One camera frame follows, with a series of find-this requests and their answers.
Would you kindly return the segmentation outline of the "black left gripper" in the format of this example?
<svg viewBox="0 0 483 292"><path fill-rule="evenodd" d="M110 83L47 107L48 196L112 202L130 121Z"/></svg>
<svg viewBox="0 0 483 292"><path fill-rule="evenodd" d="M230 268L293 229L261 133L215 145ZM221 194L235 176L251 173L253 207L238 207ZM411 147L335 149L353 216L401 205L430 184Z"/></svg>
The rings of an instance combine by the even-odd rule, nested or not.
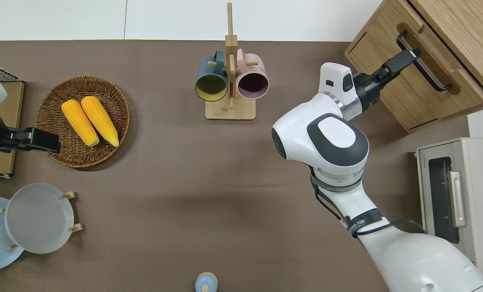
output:
<svg viewBox="0 0 483 292"><path fill-rule="evenodd" d="M0 152L40 150L58 155L61 152L61 142L58 134L49 133L39 128L6 127L0 117Z"/></svg>

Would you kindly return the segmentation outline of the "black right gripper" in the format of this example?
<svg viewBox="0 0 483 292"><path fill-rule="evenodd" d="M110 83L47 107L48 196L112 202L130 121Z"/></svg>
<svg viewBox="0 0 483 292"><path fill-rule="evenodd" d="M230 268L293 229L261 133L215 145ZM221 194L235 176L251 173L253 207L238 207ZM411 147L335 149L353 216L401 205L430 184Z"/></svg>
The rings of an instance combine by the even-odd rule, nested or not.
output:
<svg viewBox="0 0 483 292"><path fill-rule="evenodd" d="M353 85L360 100L362 111L375 105L380 99L380 91L391 80L392 74L397 74L423 55L419 48L404 49L386 61L373 74L356 73L353 75Z"/></svg>

